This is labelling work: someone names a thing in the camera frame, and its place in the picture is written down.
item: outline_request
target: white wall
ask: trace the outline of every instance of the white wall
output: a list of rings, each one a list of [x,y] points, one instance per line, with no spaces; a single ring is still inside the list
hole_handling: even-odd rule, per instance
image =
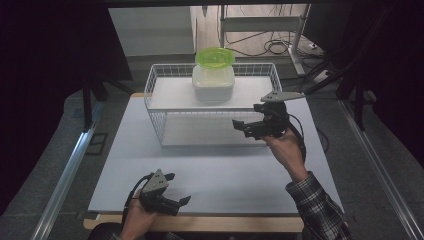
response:
[[[111,8],[125,56],[194,53],[190,7]]]

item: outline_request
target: human hand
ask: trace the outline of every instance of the human hand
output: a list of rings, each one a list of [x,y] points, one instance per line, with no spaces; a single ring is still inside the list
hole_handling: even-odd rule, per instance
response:
[[[275,158],[284,166],[294,182],[303,181],[308,177],[299,142],[290,129],[287,129],[280,138],[266,136],[261,139],[266,142]]]
[[[138,200],[139,189],[128,207],[128,215],[121,232],[121,240],[135,240],[143,236],[156,219],[156,212],[146,212]]]

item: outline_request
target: white wire rack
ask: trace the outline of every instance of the white wire rack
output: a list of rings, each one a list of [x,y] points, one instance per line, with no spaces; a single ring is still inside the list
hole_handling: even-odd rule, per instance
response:
[[[144,100],[162,146],[262,145],[233,129],[232,119],[259,121],[253,104],[272,90],[281,91],[272,63],[233,64],[235,85],[227,102],[197,101],[192,87],[195,64],[152,66]]]

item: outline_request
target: lime green bowl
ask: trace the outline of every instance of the lime green bowl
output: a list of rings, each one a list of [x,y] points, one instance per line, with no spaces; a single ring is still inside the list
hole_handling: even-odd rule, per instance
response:
[[[234,61],[233,51],[219,47],[205,48],[196,55],[196,63],[207,69],[224,69]]]

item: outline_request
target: gray carpet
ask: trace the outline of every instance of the gray carpet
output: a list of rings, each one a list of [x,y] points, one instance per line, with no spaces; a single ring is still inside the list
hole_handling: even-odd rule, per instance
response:
[[[125,84],[141,91],[144,79],[147,78],[150,62],[192,62],[192,58],[193,56],[178,56],[161,59],[161,61],[159,59],[130,59],[129,64],[135,81],[125,82]],[[281,78],[294,76],[288,59],[282,58],[276,63]],[[297,88],[298,86],[291,84],[299,82],[299,79],[282,80],[283,86],[287,86],[286,91]],[[104,147],[102,149],[101,145],[92,145],[87,150],[91,154],[86,154],[81,162],[49,239],[86,239],[90,232],[84,229],[81,216],[88,208],[129,99],[125,93],[108,85],[106,87],[110,96],[105,102],[105,108],[95,132],[99,141],[106,136]],[[408,239],[406,231],[335,99],[336,87],[337,83],[318,91],[308,97],[308,103],[316,126],[329,139],[330,147],[326,156],[353,235],[356,239],[365,240]],[[29,239],[32,235],[81,133],[83,127],[81,107],[80,93],[67,99],[65,113],[52,141],[31,176],[0,219],[2,239]],[[370,106],[364,109],[364,123],[375,149],[422,226],[424,187],[420,183],[424,180],[423,169],[379,121]],[[307,161],[313,161],[313,156],[308,156]]]

